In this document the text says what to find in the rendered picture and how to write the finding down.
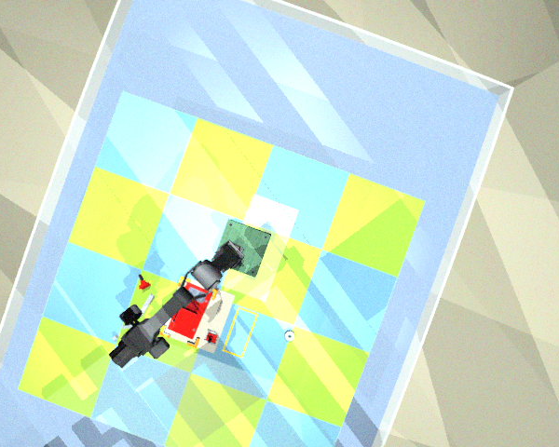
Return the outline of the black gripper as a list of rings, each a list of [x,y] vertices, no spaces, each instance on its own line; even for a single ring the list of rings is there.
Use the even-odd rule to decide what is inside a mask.
[[[121,313],[119,318],[125,325],[131,324],[133,326],[135,323],[140,323],[138,319],[142,316],[142,313],[143,312],[140,310],[139,306],[133,304]],[[157,337],[154,342],[154,346],[148,352],[154,359],[158,359],[165,351],[167,352],[170,349],[170,345],[163,337]]]

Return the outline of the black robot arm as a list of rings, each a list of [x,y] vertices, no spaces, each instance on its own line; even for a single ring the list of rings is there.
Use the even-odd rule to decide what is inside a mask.
[[[118,346],[108,355],[115,365],[123,368],[136,356],[145,355],[155,344],[160,328],[169,321],[182,307],[187,307],[193,300],[206,297],[223,277],[222,273],[229,268],[236,268],[245,257],[243,248],[230,240],[220,247],[209,261],[199,261],[184,275],[183,285],[161,306],[151,317],[145,318],[141,323],[134,324],[119,339]],[[192,272],[191,272],[192,271]],[[190,273],[191,272],[191,273]],[[222,272],[222,273],[221,273]],[[184,287],[187,275],[199,283],[207,293],[194,296]]]

